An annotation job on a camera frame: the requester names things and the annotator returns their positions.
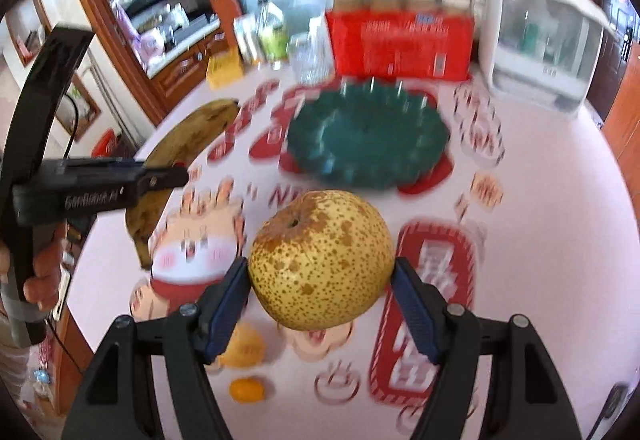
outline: red box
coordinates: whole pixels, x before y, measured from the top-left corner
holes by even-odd
[[[468,13],[444,10],[325,13],[337,75],[465,81],[473,44]]]

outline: screw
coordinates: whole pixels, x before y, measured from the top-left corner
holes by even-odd
[[[465,307],[460,305],[460,303],[451,303],[451,305],[447,305],[447,312],[449,312],[451,315],[460,317],[465,313]]]
[[[185,317],[191,317],[192,315],[196,315],[198,313],[198,306],[193,303],[186,303],[185,305],[180,306],[180,315]]]
[[[131,324],[131,316],[130,315],[119,315],[116,317],[116,321],[114,321],[116,328],[126,328]]]
[[[516,314],[513,316],[513,324],[518,328],[526,328],[529,326],[529,320],[522,314]]]

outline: green bottle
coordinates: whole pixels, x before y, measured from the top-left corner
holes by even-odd
[[[258,0],[257,33],[267,61],[287,59],[289,32],[282,11],[270,0]]]

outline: cartoon character print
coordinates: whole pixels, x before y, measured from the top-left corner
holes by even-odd
[[[137,321],[194,303],[241,255],[246,240],[242,198],[231,198],[233,186],[233,179],[225,178],[215,194],[185,188],[180,207],[159,224],[149,245],[151,279],[135,288],[129,302]]]
[[[300,359],[316,362],[347,343],[353,332],[353,321],[327,330],[290,330],[282,325],[278,325],[278,330]]]

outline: green plate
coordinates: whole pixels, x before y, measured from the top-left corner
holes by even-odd
[[[431,171],[449,130],[425,97],[371,80],[306,102],[287,141],[303,171],[337,186],[383,189]]]

